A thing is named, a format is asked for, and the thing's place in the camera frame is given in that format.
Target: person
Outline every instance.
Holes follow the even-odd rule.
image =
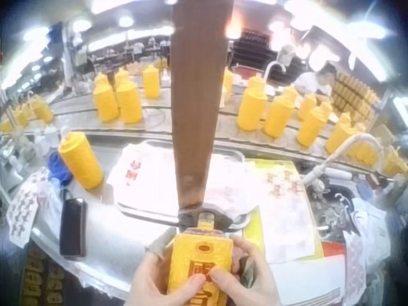
[[[183,306],[201,290],[206,276],[194,274],[176,291],[166,295],[171,247],[165,246],[171,242],[175,234],[175,228],[168,229],[148,248],[133,277],[125,306]],[[265,256],[258,247],[243,238],[236,235],[231,235],[230,238],[234,243],[231,273],[215,266],[209,272],[212,282],[224,291],[236,306],[280,305],[275,280]],[[252,259],[255,266],[256,279],[250,288],[245,288],[237,280],[240,255],[244,254]]]
[[[302,73],[295,81],[295,88],[300,94],[313,93],[330,96],[336,74],[336,67],[327,62],[318,72]]]
[[[142,56],[144,48],[145,48],[145,45],[140,41],[137,41],[133,45],[133,55],[135,56],[135,61],[136,62],[140,62],[140,57]]]

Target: yellow bottle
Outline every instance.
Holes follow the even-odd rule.
[[[110,85],[108,77],[104,75],[102,72],[99,72],[98,75],[95,78],[95,87],[100,86],[100,85]]]
[[[54,115],[51,112],[50,107],[39,96],[33,97],[32,109],[37,118],[44,121],[45,123],[50,123],[53,121]]]
[[[329,154],[332,154],[338,149],[339,146],[341,146],[349,137],[351,137],[355,133],[356,130],[349,125],[337,124],[330,138],[325,143],[324,147]]]
[[[167,63],[167,58],[162,58],[161,59],[161,67],[162,69],[167,69],[168,68],[168,63]]]
[[[323,115],[324,115],[324,117],[326,118],[326,121],[327,121],[329,119],[330,115],[333,112],[332,104],[330,104],[330,102],[328,102],[328,101],[323,101],[320,104],[320,109],[321,109],[321,111],[322,111],[322,113],[323,113]]]
[[[234,74],[230,70],[228,70],[228,68],[225,68],[223,85],[225,86],[225,89],[228,94],[231,94],[232,92],[233,81]]]
[[[99,119],[103,122],[111,121],[119,116],[118,105],[115,100],[115,94],[110,85],[104,82],[96,83],[94,90],[94,101],[98,109]]]
[[[35,114],[34,114],[33,110],[31,109],[29,103],[24,103],[22,105],[21,109],[22,109],[22,111],[23,111],[23,113],[24,113],[24,115],[25,115],[25,117],[27,119],[31,119],[31,118],[35,117]]]
[[[177,234],[171,255],[168,292],[177,290],[193,274],[207,276],[203,289],[186,305],[225,306],[226,295],[208,275],[214,266],[231,270],[233,241],[214,229],[214,215],[201,213],[198,228],[189,228]]]
[[[356,130],[356,134],[359,133],[364,133],[365,132],[365,126],[362,123],[357,123],[354,126]],[[355,143],[350,150],[347,152],[347,155],[353,159],[358,159],[357,156],[361,156],[361,153],[364,155],[365,152],[365,143],[364,142],[358,142]]]
[[[310,147],[327,123],[320,107],[313,108],[302,122],[296,139],[304,147]]]
[[[347,113],[342,113],[340,118],[339,118],[339,121],[337,121],[336,125],[337,124],[345,124],[347,126],[350,126],[351,125],[350,113],[348,113],[348,112]]]
[[[14,117],[16,118],[18,124],[20,124],[23,128],[28,126],[28,120],[24,115],[24,112],[19,108],[14,111]]]
[[[257,73],[256,76],[249,79],[247,89],[254,89],[257,91],[265,90],[265,81],[261,78],[260,73]]]
[[[289,86],[284,88],[283,95],[289,96],[291,101],[295,103],[298,99],[299,93],[294,87]]]
[[[119,71],[115,75],[116,88],[118,88],[120,86],[120,83],[123,81],[130,81],[129,73],[126,70],[123,70],[122,68],[120,68]]]
[[[116,90],[116,98],[122,108],[120,109],[120,117],[125,123],[136,123],[141,121],[143,117],[142,107],[138,88],[136,84],[130,80],[123,81]]]
[[[305,95],[298,112],[300,120],[305,120],[307,114],[317,106],[316,97],[313,94]]]
[[[237,124],[244,131],[254,131],[265,109],[267,96],[264,92],[247,89],[242,97]]]
[[[58,147],[62,160],[85,189],[94,188],[103,180],[101,165],[85,134],[69,132]]]
[[[266,116],[265,133],[274,138],[281,137],[294,108],[295,104],[289,96],[275,97]]]
[[[10,120],[8,120],[7,118],[5,118],[5,119],[3,120],[3,122],[1,123],[1,125],[0,125],[0,132],[9,133],[9,132],[11,132],[11,131],[13,131],[13,130],[14,130],[14,129],[13,129],[12,124],[10,123]]]
[[[143,87],[146,98],[157,99],[160,96],[159,70],[149,66],[143,71]]]

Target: yellow label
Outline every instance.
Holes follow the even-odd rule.
[[[232,250],[233,241],[224,237],[178,234],[174,239],[168,291],[179,288],[193,274],[202,273],[207,281],[186,305],[225,306],[225,296],[212,284],[208,273],[216,265],[230,271]]]

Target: white paper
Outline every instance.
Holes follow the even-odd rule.
[[[354,232],[343,231],[346,240],[346,297],[345,305],[358,303],[366,288],[365,250],[361,237]]]
[[[343,255],[269,265],[283,305],[332,305],[344,297]]]
[[[256,171],[243,163],[213,154],[204,202],[235,219],[250,212],[258,194]],[[175,217],[179,211],[174,155],[171,149],[129,145],[107,180],[115,201],[146,212]]]
[[[299,175],[279,167],[257,170],[266,189],[259,203],[266,260],[283,263],[314,255],[314,226]]]

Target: black phone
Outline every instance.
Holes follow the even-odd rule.
[[[85,211],[83,198],[68,199],[62,206],[59,253],[66,259],[85,256]]]

